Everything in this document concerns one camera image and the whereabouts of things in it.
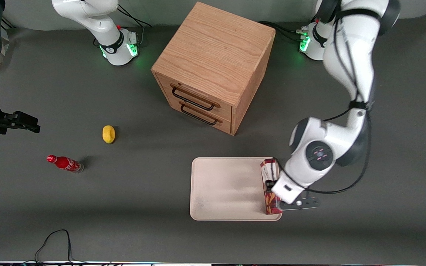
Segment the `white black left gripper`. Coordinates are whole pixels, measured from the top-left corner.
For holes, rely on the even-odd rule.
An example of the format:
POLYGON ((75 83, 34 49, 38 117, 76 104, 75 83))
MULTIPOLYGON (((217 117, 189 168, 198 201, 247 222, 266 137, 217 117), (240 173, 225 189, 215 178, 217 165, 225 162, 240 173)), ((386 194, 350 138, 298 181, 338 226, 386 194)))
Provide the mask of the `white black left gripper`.
POLYGON ((308 182, 301 182, 295 177, 293 179, 295 181, 291 180, 284 170, 281 170, 278 180, 265 181, 265 188, 271 189, 285 203, 292 204, 303 190, 309 186, 308 182))

